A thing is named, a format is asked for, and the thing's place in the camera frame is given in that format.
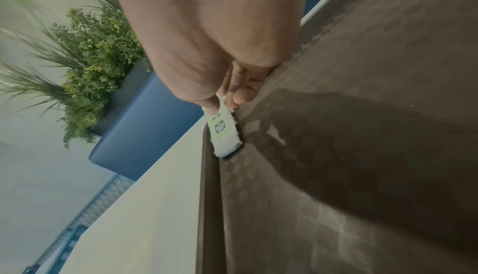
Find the skin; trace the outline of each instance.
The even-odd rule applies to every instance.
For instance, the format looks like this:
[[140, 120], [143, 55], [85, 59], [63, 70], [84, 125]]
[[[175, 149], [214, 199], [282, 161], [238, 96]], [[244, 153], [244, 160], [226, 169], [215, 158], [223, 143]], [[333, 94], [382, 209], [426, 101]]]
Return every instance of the skin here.
[[119, 0], [178, 98], [219, 110], [251, 101], [294, 48], [304, 0]]

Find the wall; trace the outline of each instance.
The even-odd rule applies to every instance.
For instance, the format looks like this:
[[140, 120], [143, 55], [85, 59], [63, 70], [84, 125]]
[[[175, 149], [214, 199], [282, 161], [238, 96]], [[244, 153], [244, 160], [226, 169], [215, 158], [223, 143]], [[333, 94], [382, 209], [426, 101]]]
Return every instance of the wall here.
[[[32, 0], [51, 21], [65, 21], [70, 6], [86, 0]], [[0, 0], [0, 27], [39, 35], [32, 16], [8, 0]], [[0, 32], [0, 58], [10, 63], [26, 62], [21, 41]], [[41, 63], [29, 59], [39, 67]], [[61, 82], [64, 71], [39, 69]], [[112, 177], [112, 173], [88, 161], [92, 144], [73, 141], [63, 147], [61, 112], [50, 111], [39, 119], [45, 107], [18, 111], [36, 100], [9, 102], [0, 96], [0, 273], [19, 274], [33, 264], [68, 223]]]

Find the hand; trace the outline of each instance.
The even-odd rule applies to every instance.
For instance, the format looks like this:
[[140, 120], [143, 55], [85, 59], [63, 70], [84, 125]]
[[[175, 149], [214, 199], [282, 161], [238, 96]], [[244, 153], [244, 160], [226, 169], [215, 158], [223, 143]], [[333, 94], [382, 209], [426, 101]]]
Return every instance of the hand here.
[[180, 99], [252, 100], [294, 48], [304, 0], [120, 0], [155, 71]]

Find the patterned fabric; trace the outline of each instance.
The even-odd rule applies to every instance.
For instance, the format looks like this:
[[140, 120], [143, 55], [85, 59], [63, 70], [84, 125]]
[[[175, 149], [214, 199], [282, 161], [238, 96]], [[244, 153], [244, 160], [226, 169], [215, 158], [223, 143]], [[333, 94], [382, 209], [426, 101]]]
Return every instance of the patterned fabric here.
[[237, 111], [229, 273], [478, 273], [478, 0], [352, 0]]

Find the checkered surface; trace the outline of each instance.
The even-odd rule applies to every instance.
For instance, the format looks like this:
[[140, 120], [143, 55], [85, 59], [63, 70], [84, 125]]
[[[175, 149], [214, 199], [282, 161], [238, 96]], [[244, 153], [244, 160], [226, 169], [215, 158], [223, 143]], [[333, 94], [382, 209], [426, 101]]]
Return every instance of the checkered surface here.
[[237, 111], [229, 273], [478, 273], [478, 0], [352, 0]]

